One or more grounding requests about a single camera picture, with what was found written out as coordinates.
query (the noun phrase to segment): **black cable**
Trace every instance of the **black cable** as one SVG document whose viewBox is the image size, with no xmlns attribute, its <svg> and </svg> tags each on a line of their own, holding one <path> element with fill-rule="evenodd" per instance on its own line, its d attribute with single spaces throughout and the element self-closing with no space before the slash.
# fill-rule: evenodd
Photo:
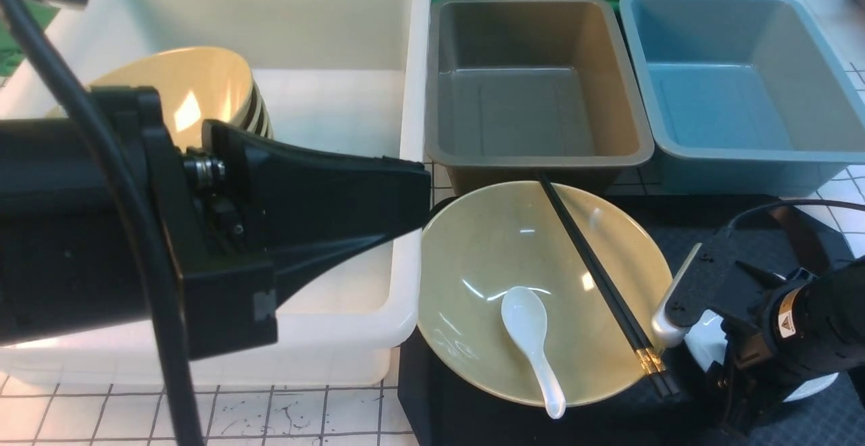
<svg viewBox="0 0 865 446">
<path fill-rule="evenodd" d="M 770 209 L 781 208 L 782 206 L 831 206 L 834 208 L 855 209 L 857 212 L 865 212 L 865 205 L 859 203 L 848 203 L 846 201 L 835 201 L 832 199 L 788 199 L 786 201 L 776 201 L 775 203 L 767 203 L 766 205 L 756 206 L 747 211 L 741 212 L 735 217 L 730 218 L 730 221 L 724 226 L 726 233 L 735 230 L 736 226 L 751 215 L 757 213 L 768 212 Z"/>
<path fill-rule="evenodd" d="M 176 276 L 151 206 L 135 183 L 126 151 L 102 111 L 35 23 L 24 1 L 0 0 L 0 18 L 47 88 L 66 109 L 69 118 L 77 123 L 84 143 L 105 175 L 151 310 L 177 443 L 201 446 L 203 437 L 189 372 L 186 332 L 176 295 Z"/>
</svg>

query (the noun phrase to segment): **blue plastic bin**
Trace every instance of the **blue plastic bin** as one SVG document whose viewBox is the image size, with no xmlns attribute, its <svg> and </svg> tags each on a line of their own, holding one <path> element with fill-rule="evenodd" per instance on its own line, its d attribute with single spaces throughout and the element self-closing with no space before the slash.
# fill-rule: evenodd
<svg viewBox="0 0 865 446">
<path fill-rule="evenodd" d="M 865 106 L 794 0 L 621 0 L 664 189 L 812 194 L 865 164 Z"/>
</svg>

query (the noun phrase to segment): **white plastic bin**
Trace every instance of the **white plastic bin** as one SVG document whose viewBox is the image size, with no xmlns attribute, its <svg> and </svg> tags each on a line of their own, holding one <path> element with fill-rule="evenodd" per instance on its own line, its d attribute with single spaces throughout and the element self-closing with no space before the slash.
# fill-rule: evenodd
<svg viewBox="0 0 865 446">
<path fill-rule="evenodd" d="M 59 13 L 49 36 L 84 83 L 165 49 L 232 49 L 253 66 L 278 141 L 420 162 L 429 3 L 90 0 Z M 3 119 L 53 105 L 26 62 L 0 91 Z M 420 231 L 316 279 L 279 308 L 278 344 L 197 362 L 195 380 L 376 382 L 414 329 L 419 277 Z M 149 322 L 0 349 L 0 366 L 10 362 L 31 381 L 161 380 Z"/>
</svg>

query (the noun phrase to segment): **white tile floor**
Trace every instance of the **white tile floor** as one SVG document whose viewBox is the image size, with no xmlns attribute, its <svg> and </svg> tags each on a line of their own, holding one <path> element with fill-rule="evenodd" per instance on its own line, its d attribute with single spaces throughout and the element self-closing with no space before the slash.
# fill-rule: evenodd
<svg viewBox="0 0 865 446">
<path fill-rule="evenodd" d="M 865 11 L 849 0 L 798 0 L 812 13 L 865 100 Z M 433 172 L 432 198 L 453 195 L 442 167 Z M 627 172 L 609 194 L 659 194 L 652 164 Z M 850 166 L 816 197 L 865 203 L 865 166 Z M 865 255 L 865 218 L 846 209 L 810 207 L 840 228 L 853 253 Z M 210 446 L 417 446 L 396 399 L 399 351 L 377 387 L 283 390 L 265 387 L 197 389 Z M 168 406 L 160 387 L 28 385 L 0 374 L 0 443 L 50 446 L 173 446 Z"/>
</svg>

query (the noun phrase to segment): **black tray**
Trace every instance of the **black tray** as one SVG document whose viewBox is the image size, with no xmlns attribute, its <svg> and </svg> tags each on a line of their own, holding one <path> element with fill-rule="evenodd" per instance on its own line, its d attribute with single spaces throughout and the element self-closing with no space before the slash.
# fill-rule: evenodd
<svg viewBox="0 0 865 446">
<path fill-rule="evenodd" d="M 765 196 L 609 197 L 658 243 L 673 271 L 695 243 L 744 209 L 774 201 Z M 802 215 L 815 228 L 829 258 L 852 258 L 837 231 Z M 749 262 L 785 274 L 797 267 L 785 234 L 772 218 L 753 218 L 737 236 Z M 420 446 L 495 444 L 730 444 L 740 443 L 714 425 L 717 407 L 705 376 L 682 347 L 664 354 L 683 393 L 658 399 L 646 380 L 611 399 L 570 408 L 553 421 L 543 409 L 516 405 L 458 378 L 426 345 L 420 332 L 402 345 L 398 396 Z M 783 405 L 748 444 L 865 444 L 865 410 L 847 373 L 830 388 Z"/>
</svg>

